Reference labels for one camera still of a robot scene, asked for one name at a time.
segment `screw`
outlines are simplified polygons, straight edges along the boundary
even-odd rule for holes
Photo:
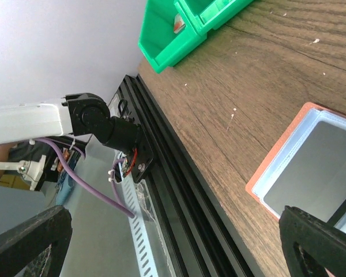
[[[145,164],[144,163],[139,164],[138,170],[140,170],[140,172],[143,172],[145,170]]]

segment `gray floor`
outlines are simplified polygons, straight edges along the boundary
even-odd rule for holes
[[[107,171],[115,152],[94,137],[86,159],[76,173],[105,195],[114,198]],[[80,186],[76,186],[65,207],[72,215],[73,235],[61,277],[139,276],[136,254],[127,217]]]

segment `green plastic bin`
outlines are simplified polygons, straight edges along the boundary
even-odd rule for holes
[[[153,69],[160,73],[175,66],[253,0],[148,0],[138,46]],[[185,28],[173,32],[174,17],[180,14]]]
[[[219,29],[253,0],[175,0],[177,9],[183,10],[195,31],[206,34]]]
[[[178,14],[173,0],[148,0],[138,46],[157,73],[176,65],[206,39],[200,36],[184,13],[186,26],[173,32],[174,17]]]

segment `wood grain tabletop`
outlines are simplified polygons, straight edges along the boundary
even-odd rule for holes
[[[264,274],[288,276],[245,185],[303,104],[346,114],[346,0],[254,1],[174,68],[139,73]]]

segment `purple cable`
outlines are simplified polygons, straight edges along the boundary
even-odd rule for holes
[[[116,183],[115,183],[115,168],[118,166],[118,163],[123,163],[124,158],[122,159],[117,159],[113,163],[113,167],[111,168],[111,188],[113,189],[114,196],[116,198],[116,201],[120,204],[123,205],[121,198],[118,195],[118,192],[116,191]]]
[[[56,141],[56,140],[53,140],[52,138],[47,138],[48,140],[51,140],[51,141],[54,141],[54,142],[56,142],[56,143],[60,143],[60,142],[58,142],[58,141]],[[72,146],[71,144],[69,144],[69,143],[60,143],[60,144],[64,144],[64,145],[67,145],[67,146]],[[80,150],[77,146],[73,146],[72,148],[74,148],[75,150],[77,150],[81,155],[82,155],[82,157],[84,158],[84,159],[86,159],[86,153],[85,152],[83,152],[82,150]]]
[[[48,138],[43,138],[43,139],[42,138],[40,138],[40,139],[37,138],[36,141],[41,141],[42,143],[46,143],[46,144],[50,145],[54,149],[54,151],[57,153],[57,155],[59,157],[59,160],[62,163],[65,171],[67,171],[69,176],[71,176],[85,190],[87,190],[89,193],[95,195],[97,198],[103,200],[105,203],[107,203],[109,205],[112,205],[113,207],[115,207],[115,208],[119,209],[120,211],[124,212],[130,218],[134,218],[134,214],[131,211],[129,211],[128,209],[126,209],[125,207],[120,205],[119,203],[115,202],[114,200],[110,199],[109,197],[105,196],[104,194],[102,194],[98,190],[94,189],[88,183],[83,181],[79,176],[77,176],[74,173],[74,171],[69,167],[67,162],[65,161],[62,151],[59,149],[59,147],[53,141],[49,140]]]

